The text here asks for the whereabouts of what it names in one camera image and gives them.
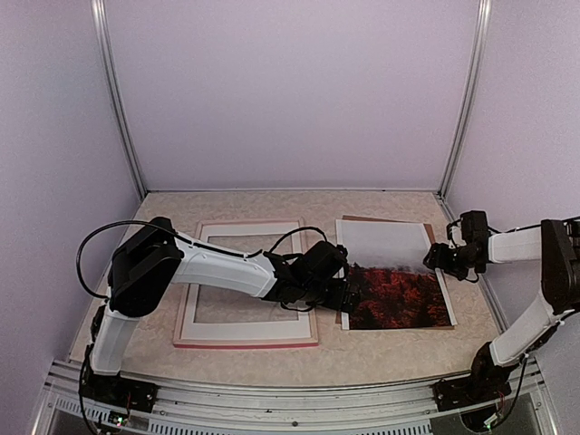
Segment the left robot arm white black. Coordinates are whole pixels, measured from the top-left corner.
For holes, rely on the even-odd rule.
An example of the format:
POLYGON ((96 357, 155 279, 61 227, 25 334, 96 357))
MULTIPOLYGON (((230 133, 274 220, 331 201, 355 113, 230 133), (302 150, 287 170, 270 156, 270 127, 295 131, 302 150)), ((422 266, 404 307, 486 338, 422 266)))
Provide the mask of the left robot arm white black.
POLYGON ((173 283, 226 288, 288 308, 303 303, 350 314, 361 300, 348 281, 348 251, 327 239, 305 253, 229 250, 180 234, 167 217, 137 221, 139 230, 113 253, 102 315, 85 353, 92 389, 115 403, 127 393, 117 374, 137 322, 173 283))

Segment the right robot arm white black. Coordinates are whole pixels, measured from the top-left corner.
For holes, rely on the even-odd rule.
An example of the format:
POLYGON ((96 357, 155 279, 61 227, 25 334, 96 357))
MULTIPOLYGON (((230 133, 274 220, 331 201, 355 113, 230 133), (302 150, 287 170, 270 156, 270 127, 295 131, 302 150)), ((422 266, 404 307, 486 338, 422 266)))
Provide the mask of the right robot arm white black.
POLYGON ((434 243, 423 259, 459 281, 469 273, 482 276, 489 266, 504 266, 507 281, 529 285, 529 305, 520 316, 474 357, 464 395, 484 401, 526 357, 541 347, 565 319, 579 310, 579 220, 543 219, 539 223, 500 232, 488 224, 482 210, 462 213, 448 224, 448 240, 434 243))

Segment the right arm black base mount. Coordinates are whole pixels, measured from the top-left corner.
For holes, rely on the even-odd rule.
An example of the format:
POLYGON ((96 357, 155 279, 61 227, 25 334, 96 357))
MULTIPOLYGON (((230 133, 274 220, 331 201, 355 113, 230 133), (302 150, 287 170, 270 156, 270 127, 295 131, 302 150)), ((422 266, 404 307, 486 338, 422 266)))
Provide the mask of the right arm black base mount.
POLYGON ((511 386, 508 382, 484 382, 477 384, 470 376, 451 380, 439 380, 431 386, 439 412, 452 411, 486 401, 508 396, 511 386))

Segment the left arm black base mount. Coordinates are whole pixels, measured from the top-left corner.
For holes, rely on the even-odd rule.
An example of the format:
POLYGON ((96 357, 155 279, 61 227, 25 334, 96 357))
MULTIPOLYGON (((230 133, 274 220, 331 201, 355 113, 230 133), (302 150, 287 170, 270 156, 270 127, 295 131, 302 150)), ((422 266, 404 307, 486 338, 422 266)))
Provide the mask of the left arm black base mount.
POLYGON ((120 375, 105 376, 92 372, 81 380, 81 395, 128 411, 152 413, 159 387, 152 382, 126 379, 120 375))

